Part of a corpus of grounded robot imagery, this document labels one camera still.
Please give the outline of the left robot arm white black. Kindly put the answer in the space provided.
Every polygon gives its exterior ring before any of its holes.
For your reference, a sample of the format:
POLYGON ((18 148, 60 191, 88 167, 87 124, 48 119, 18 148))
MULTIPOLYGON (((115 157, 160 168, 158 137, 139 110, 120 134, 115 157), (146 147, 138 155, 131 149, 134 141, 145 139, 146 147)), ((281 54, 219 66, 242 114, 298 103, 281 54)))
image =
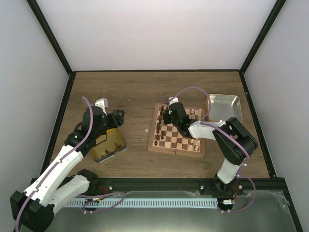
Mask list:
POLYGON ((43 232, 69 201, 98 191, 98 176, 86 169, 79 171, 68 183, 62 182, 73 167, 98 145, 100 136, 123 125, 124 115, 123 110, 105 113, 99 106, 87 108, 82 121, 67 136, 54 161, 26 190, 15 191, 10 197, 15 231, 24 225, 34 232, 43 232))

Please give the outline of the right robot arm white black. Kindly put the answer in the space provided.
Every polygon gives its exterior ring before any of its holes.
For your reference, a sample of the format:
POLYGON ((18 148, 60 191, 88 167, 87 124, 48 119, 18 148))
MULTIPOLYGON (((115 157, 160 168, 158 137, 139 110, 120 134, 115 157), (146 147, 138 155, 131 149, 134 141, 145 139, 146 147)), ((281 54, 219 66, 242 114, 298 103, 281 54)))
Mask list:
POLYGON ((258 148, 257 140, 235 117, 222 122, 191 119, 181 102, 169 102, 163 113, 165 124, 173 124, 183 138, 215 140, 224 156, 224 162, 213 179, 217 193, 227 194, 239 169, 258 148))

